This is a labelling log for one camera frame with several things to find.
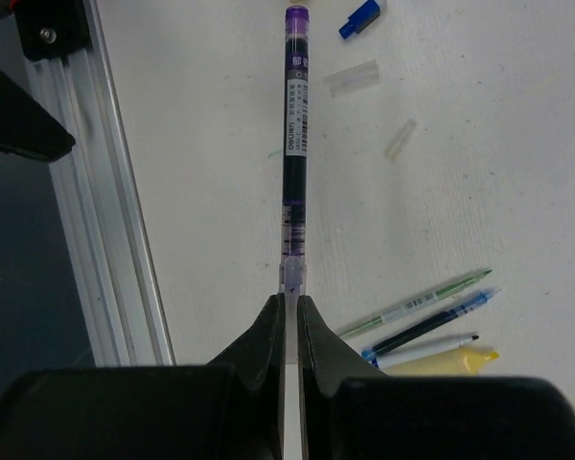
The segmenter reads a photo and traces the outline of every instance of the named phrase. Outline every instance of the blue plastic cap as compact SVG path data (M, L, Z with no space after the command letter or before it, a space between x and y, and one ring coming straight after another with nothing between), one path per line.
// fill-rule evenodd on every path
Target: blue plastic cap
M379 4L375 0L366 0L360 8L349 16L347 24L341 27L338 32L343 39L347 39L353 33L359 34L362 32L380 15L381 8Z
M361 355L367 361L372 361L376 357L375 352L373 350L371 350L370 348L368 350L363 350Z

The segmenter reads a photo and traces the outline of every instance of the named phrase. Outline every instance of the dark floor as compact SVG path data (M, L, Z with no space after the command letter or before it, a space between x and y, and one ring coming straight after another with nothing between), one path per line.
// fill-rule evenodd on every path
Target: dark floor
M12 18L0 21L0 68L28 89ZM0 394L32 370L90 366L49 167L0 153Z

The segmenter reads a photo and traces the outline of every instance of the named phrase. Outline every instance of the screw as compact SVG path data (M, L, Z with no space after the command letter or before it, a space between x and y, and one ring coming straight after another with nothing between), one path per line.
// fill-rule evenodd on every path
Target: screw
M42 41L44 41L48 45L51 45L52 43L54 43L57 38L58 38L58 34L56 34L56 31L54 31L53 29L50 29L48 27L43 27L40 30L40 39L42 39Z

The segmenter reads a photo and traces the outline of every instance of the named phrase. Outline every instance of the purple cap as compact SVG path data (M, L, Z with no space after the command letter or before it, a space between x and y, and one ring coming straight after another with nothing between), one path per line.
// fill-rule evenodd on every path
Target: purple cap
M286 35L307 35L309 33L309 10L295 6L286 10Z
M309 10L307 10L305 7L300 7L298 5L294 7L289 7L286 10L286 20L295 19L296 17L300 19L309 20Z

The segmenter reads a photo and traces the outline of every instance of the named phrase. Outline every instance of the black plastic part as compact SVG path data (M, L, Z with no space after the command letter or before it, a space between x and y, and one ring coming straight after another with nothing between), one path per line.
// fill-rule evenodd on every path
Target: black plastic part
M74 145L73 136L0 70L0 151L51 162Z
M281 458L284 299L207 366L52 371L0 402L0 459ZM298 305L311 459L575 459L575 415L537 379L390 379Z
M81 0L17 0L12 10L23 53L31 61L63 58L89 43Z

